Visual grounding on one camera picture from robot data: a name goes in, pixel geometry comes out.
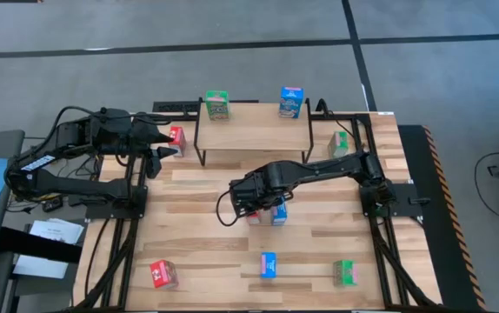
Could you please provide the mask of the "wooden shelf with black legs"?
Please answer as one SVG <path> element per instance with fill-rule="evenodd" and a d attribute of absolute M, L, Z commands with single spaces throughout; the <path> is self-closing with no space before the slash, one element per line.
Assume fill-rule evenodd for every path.
<path fill-rule="evenodd" d="M 309 100 L 296 119 L 278 116 L 277 103 L 233 103 L 228 120 L 212 120 L 200 104 L 193 145 L 200 164 L 212 150 L 299 152 L 307 163 L 314 148 Z"/>

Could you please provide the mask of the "green Apple Jacks cereal box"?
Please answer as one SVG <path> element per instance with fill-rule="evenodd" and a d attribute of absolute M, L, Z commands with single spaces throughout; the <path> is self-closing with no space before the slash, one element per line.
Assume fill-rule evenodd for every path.
<path fill-rule="evenodd" d="M 230 100 L 227 91 L 208 90 L 205 93 L 205 105 L 210 120 L 230 119 Z"/>
<path fill-rule="evenodd" d="M 333 262 L 333 284 L 335 286 L 356 286 L 355 262 L 349 259 Z"/>
<path fill-rule="evenodd" d="M 344 157 L 348 151 L 348 134 L 344 131 L 335 131 L 328 144 L 331 158 Z"/>

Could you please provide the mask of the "black hazard-striped floor mat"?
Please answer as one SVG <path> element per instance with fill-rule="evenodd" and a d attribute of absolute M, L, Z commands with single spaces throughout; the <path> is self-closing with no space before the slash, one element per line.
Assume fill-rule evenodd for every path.
<path fill-rule="evenodd" d="M 423 228 L 442 303 L 451 309 L 487 309 L 430 130 L 398 127 L 409 173 L 422 207 Z"/>

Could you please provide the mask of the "blue Rice Krispies cereal box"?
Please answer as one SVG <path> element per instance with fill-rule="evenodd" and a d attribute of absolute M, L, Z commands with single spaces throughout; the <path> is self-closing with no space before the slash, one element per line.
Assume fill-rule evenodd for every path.
<path fill-rule="evenodd" d="M 286 202 L 282 202 L 276 206 L 272 206 L 270 209 L 270 213 L 272 225 L 284 225 L 288 217 Z"/>
<path fill-rule="evenodd" d="M 303 88 L 282 87 L 279 103 L 279 117 L 298 118 L 303 100 Z"/>
<path fill-rule="evenodd" d="M 276 278 L 276 253 L 263 252 L 261 254 L 260 276 L 266 279 Z"/>

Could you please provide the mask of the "black bar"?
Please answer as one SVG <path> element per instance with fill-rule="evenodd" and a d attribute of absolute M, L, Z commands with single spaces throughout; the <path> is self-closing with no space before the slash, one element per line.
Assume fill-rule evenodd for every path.
<path fill-rule="evenodd" d="M 64 263 L 78 263 L 82 248 L 74 244 L 2 227 L 0 229 L 0 252 L 12 252 Z"/>

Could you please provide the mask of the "white paper sheet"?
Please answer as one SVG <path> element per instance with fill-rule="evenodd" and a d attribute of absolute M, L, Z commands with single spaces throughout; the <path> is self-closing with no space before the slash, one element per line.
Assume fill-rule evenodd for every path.
<path fill-rule="evenodd" d="M 13 273 L 25 276 L 62 279 L 67 268 L 68 264 L 64 262 L 51 261 L 34 256 L 20 256 L 17 259 Z"/>
<path fill-rule="evenodd" d="M 36 220 L 32 224 L 29 233 L 33 236 L 40 236 L 62 243 L 76 244 L 83 230 L 84 227 L 81 224 L 51 218 L 46 221 Z"/>

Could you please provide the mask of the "black power adapter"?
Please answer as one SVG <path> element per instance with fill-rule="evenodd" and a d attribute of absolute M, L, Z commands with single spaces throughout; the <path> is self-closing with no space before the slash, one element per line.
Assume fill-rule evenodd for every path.
<path fill-rule="evenodd" d="M 43 202 L 42 210 L 45 213 L 49 213 L 54 210 L 58 210 L 63 207 L 63 197 L 55 196 Z"/>

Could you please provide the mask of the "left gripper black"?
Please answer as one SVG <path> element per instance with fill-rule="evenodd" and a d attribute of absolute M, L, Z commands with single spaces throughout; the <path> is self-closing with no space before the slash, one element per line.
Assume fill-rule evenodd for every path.
<path fill-rule="evenodd" d="M 102 155 L 113 155 L 123 167 L 128 166 L 125 158 L 144 157 L 153 143 L 170 143 L 174 139 L 163 134 L 156 125 L 148 124 L 145 112 L 137 112 L 131 117 L 121 118 L 120 123 L 114 123 L 114 129 L 107 131 L 101 143 Z M 147 155 L 147 178 L 154 179 L 162 169 L 162 160 L 174 156 L 178 150 L 158 147 L 150 150 Z"/>

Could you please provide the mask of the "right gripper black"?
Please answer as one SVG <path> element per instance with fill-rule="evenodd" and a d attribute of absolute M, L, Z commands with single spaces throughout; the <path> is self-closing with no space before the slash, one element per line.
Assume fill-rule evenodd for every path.
<path fill-rule="evenodd" d="M 249 216 L 291 200 L 292 187 L 277 174 L 255 171 L 230 182 L 230 199 L 237 216 Z"/>

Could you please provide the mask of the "black perforated strip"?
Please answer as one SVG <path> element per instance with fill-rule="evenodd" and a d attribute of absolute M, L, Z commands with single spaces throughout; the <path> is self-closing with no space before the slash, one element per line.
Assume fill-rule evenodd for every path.
<path fill-rule="evenodd" d="M 200 106 L 201 102 L 198 100 L 154 102 L 152 111 L 156 113 L 190 113 L 196 112 Z"/>

